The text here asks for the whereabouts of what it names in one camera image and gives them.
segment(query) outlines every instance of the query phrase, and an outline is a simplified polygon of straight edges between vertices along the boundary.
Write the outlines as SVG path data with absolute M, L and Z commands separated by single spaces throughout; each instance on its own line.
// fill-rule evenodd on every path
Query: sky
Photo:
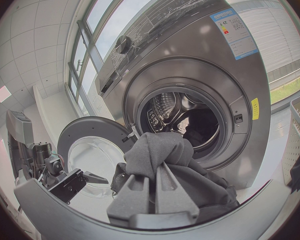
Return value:
M 151 0 L 124 0 L 115 12 L 112 14 L 103 30 L 100 33 L 100 36 L 96 42 L 96 47 L 99 50 L 99 53 L 102 58 L 105 57 L 108 50 L 120 34 L 120 32 L 125 28 L 125 26 L 129 23 L 129 21 L 142 9 L 149 1 Z M 92 30 L 94 30 L 100 21 L 102 15 L 105 10 L 108 8 L 112 0 L 97 0 L 95 6 L 91 10 L 90 15 L 88 16 L 88 23 Z M 78 59 L 83 60 L 85 54 L 85 46 L 83 44 L 82 38 L 80 37 L 78 48 L 76 54 L 74 56 L 74 64 Z M 82 80 L 82 87 L 87 94 L 93 78 L 96 75 L 96 70 L 89 59 L 84 78 Z

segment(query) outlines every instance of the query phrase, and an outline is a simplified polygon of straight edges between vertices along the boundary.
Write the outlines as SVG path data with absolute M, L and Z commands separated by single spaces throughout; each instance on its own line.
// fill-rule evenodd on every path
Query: energy label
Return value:
M 210 18 L 227 40 L 236 60 L 258 52 L 250 32 L 234 9 L 217 12 Z

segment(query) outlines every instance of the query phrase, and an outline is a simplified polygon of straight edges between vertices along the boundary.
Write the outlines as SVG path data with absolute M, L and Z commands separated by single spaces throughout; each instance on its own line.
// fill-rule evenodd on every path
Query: gray plastic basket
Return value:
M 289 137 L 282 157 L 284 182 L 291 182 L 290 170 L 300 156 L 300 96 L 290 103 L 291 123 Z

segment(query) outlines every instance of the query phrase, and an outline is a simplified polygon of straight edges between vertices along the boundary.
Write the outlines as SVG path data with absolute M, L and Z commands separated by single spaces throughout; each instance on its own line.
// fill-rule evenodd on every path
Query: grass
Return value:
M 270 92 L 271 104 L 274 104 L 300 90 L 300 77 Z

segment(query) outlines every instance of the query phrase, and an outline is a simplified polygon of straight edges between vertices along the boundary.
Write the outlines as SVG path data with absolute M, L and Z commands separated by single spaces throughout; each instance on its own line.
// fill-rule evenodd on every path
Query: ceiling light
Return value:
M 0 88 L 0 102 L 3 102 L 9 96 L 11 96 L 11 93 L 9 92 L 7 87 L 4 85 L 2 88 Z

